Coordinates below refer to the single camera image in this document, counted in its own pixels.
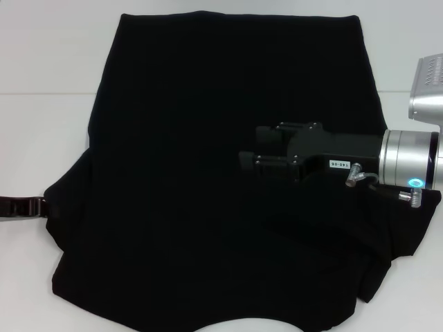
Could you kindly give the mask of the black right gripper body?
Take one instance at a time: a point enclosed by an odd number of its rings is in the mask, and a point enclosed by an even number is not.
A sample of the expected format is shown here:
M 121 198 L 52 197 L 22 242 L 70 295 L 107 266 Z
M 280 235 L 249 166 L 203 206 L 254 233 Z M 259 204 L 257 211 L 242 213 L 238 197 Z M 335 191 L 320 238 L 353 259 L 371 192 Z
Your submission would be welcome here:
M 302 181 L 317 173 L 345 178 L 379 172 L 380 135 L 333 133 L 320 123 L 308 123 L 287 144 L 287 160 L 296 165 L 293 177 Z

